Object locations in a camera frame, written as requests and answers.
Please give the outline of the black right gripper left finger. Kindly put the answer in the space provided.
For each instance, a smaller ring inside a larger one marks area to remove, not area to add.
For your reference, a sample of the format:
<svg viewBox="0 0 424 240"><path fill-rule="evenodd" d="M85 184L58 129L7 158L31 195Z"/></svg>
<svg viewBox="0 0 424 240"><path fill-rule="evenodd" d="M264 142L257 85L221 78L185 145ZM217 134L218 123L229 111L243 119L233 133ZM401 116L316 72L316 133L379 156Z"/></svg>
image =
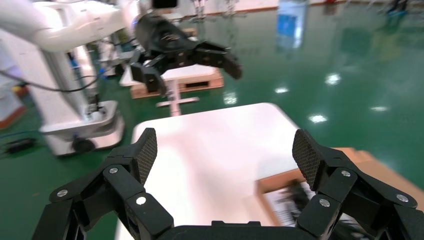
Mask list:
<svg viewBox="0 0 424 240"><path fill-rule="evenodd" d="M159 239L173 228L174 219L145 189L157 153L153 128L146 128L135 143L114 148L93 172L50 194L32 238L84 240L113 212L134 239Z"/></svg>

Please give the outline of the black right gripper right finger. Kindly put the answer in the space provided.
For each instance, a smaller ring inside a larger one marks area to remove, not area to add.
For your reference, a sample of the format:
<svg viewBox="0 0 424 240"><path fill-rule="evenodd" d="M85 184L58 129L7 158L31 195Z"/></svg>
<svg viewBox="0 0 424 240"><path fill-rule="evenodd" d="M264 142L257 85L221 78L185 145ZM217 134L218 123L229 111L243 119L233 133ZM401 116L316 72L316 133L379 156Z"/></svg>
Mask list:
<svg viewBox="0 0 424 240"><path fill-rule="evenodd" d="M423 239L424 214L417 201L364 173L342 151L320 145L298 129L292 157L314 192L296 220L297 228L326 240L345 214L376 240Z"/></svg>

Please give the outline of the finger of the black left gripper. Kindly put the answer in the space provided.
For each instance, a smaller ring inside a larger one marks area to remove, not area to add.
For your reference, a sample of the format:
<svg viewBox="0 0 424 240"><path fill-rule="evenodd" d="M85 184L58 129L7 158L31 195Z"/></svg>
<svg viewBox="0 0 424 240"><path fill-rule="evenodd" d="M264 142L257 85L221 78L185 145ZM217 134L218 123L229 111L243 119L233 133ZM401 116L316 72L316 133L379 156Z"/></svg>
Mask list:
<svg viewBox="0 0 424 240"><path fill-rule="evenodd" d="M213 42L200 42L193 49L195 64L223 69L233 79L242 77L242 66L229 48Z"/></svg>
<svg viewBox="0 0 424 240"><path fill-rule="evenodd" d="M162 74L168 70L168 58L164 54L150 56L133 54L130 58L130 72L132 79L143 83L147 91L158 92L161 97L167 95L167 87Z"/></svg>

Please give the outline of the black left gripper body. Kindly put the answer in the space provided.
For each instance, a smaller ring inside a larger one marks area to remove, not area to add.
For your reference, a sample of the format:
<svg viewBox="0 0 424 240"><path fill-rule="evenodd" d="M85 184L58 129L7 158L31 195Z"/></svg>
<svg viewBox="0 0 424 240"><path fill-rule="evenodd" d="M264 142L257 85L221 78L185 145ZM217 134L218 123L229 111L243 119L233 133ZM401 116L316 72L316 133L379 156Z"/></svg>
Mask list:
<svg viewBox="0 0 424 240"><path fill-rule="evenodd" d="M135 37L148 56L162 58L166 66L195 64L193 53L198 42L160 15L143 15L135 25Z"/></svg>

